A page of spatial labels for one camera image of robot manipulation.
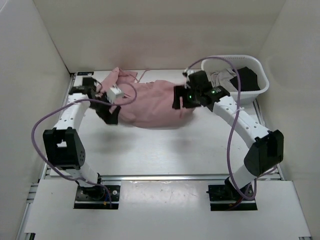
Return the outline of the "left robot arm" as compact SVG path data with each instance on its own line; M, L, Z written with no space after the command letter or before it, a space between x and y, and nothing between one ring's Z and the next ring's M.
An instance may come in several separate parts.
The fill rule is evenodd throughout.
M63 111L52 129L43 132L48 162L76 179L80 187L88 188L87 194L93 200L103 198L105 188L99 184L99 174L85 162L86 151L78 130L88 109L95 110L106 124L117 125L121 107L117 106L111 112L110 104L114 104L118 98L124 96L116 84L106 90L97 87L98 82L92 77L84 77L82 85L73 86L67 98L67 103L71 106Z

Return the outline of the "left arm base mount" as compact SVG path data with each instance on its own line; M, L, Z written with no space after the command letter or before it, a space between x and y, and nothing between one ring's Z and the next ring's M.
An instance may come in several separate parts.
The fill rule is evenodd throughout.
M83 210L117 210L120 202L120 185L105 185L110 193L102 187L77 187L73 208Z

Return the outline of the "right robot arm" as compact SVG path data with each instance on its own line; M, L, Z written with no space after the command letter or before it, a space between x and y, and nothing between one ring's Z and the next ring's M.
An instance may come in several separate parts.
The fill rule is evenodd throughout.
M243 165L230 171L224 193L230 200L238 199L243 188L257 180L284 159L284 135L259 124L240 108L222 86L213 86L203 70L185 70L186 82L173 88L173 109L206 107L231 126L248 147Z

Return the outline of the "pink trousers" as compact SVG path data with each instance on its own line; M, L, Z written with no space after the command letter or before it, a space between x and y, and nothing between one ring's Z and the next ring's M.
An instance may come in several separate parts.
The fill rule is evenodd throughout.
M179 127L193 115L195 108L172 108L176 84L166 80L141 83L137 74L116 67L101 83L102 93L112 85L124 92L124 97L118 98L110 110L121 107L118 123L138 128Z

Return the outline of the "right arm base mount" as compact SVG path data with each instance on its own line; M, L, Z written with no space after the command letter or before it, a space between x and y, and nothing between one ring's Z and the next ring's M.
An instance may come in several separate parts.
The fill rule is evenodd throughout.
M212 212L258 210L255 199L244 199L237 191L228 189L226 185L208 185L206 193L209 195Z

